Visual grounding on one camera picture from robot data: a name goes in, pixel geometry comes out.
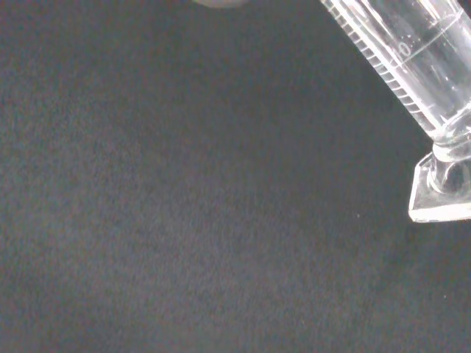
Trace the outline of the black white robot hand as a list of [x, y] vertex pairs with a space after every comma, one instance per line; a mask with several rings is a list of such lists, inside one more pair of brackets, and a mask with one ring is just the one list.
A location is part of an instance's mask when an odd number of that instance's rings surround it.
[[249, 0], [193, 0], [193, 2], [211, 9], [231, 9], [243, 6]]

